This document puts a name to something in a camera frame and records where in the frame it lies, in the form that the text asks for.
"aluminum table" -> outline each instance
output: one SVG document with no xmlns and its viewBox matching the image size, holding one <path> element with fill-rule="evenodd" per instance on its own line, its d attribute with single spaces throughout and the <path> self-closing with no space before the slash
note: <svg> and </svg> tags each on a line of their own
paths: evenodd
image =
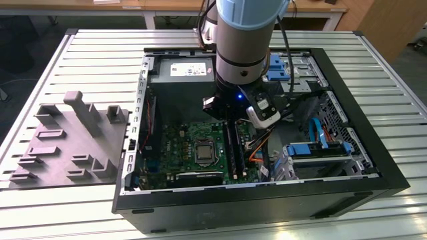
<svg viewBox="0 0 427 240">
<path fill-rule="evenodd" d="M 176 239 L 372 239 L 427 236 L 427 108 L 362 36 L 352 32 L 289 31 L 293 48 L 324 48 L 410 188 L 373 200 L 337 218 L 164 233 Z M 78 30 L 63 36 L 0 147 L 0 188 L 27 147 L 39 104 L 62 103 L 82 91 L 96 109 L 136 100 L 144 48 L 196 47 L 190 30 Z M 274 32 L 270 47 L 284 46 Z M 0 240 L 137 239 L 142 235 L 110 213 L 114 186 L 0 191 Z"/>
</svg>

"floor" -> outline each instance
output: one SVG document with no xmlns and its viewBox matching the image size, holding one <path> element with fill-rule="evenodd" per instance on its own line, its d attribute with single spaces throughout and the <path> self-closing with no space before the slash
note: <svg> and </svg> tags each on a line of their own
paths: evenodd
<svg viewBox="0 0 427 240">
<path fill-rule="evenodd" d="M 42 74 L 45 66 L 50 60 L 55 47 L 62 39 L 65 30 L 78 29 L 144 29 L 145 23 L 138 16 L 108 17 L 108 16 L 59 16 L 57 25 L 49 25 L 47 18 L 31 16 L 30 20 L 39 35 L 38 39 L 26 45 L 29 53 L 34 59 L 30 70 L 11 74 L 0 68 L 0 87 L 10 96 L 7 103 L 0 102 L 0 143 L 2 142 L 14 119 L 25 104 L 26 98 Z M 156 27 L 158 29 L 190 29 L 196 23 L 196 17 L 178 17 L 169 20 L 156 17 Z M 413 51 L 406 47 L 392 67 L 420 100 L 427 104 L 427 54 Z"/>
</svg>

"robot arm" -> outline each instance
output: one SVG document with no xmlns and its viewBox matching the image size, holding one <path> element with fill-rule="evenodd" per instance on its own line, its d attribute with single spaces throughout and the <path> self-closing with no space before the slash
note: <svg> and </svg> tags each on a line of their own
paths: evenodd
<svg viewBox="0 0 427 240">
<path fill-rule="evenodd" d="M 289 0 L 216 1 L 216 97 L 228 107 L 245 108 L 257 129 L 280 119 L 262 88 L 261 72 L 269 58 L 276 17 L 282 16 L 288 3 Z"/>
</svg>

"motherboard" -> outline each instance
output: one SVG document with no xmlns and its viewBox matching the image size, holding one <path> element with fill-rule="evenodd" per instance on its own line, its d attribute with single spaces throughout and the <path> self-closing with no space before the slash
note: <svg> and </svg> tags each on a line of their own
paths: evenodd
<svg viewBox="0 0 427 240">
<path fill-rule="evenodd" d="M 242 122 L 237 130 L 241 141 L 248 141 L 249 125 Z M 169 188 L 176 177 L 188 179 L 178 187 L 190 187 L 204 177 L 218 185 L 257 182 L 254 168 L 246 169 L 245 177 L 229 175 L 225 142 L 221 122 L 162 125 L 158 157 L 142 160 L 149 188 Z"/>
</svg>

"sticker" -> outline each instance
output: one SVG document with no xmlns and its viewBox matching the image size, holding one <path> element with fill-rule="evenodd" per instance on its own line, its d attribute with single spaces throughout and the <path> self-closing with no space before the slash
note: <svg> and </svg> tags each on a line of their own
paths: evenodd
<svg viewBox="0 0 427 240">
<path fill-rule="evenodd" d="M 260 172 L 265 175 L 265 177 L 268 177 L 268 169 L 264 166 L 260 166 Z"/>
<path fill-rule="evenodd" d="M 122 9 L 141 9 L 140 6 L 122 6 Z"/>
<path fill-rule="evenodd" d="M 170 77 L 205 76 L 206 64 L 204 62 L 172 63 Z"/>
<path fill-rule="evenodd" d="M 260 110 L 264 110 L 265 108 L 268 108 L 269 104 L 268 104 L 268 101 L 266 99 L 262 99 L 257 102 L 257 106 L 258 106 L 258 109 Z"/>
</svg>

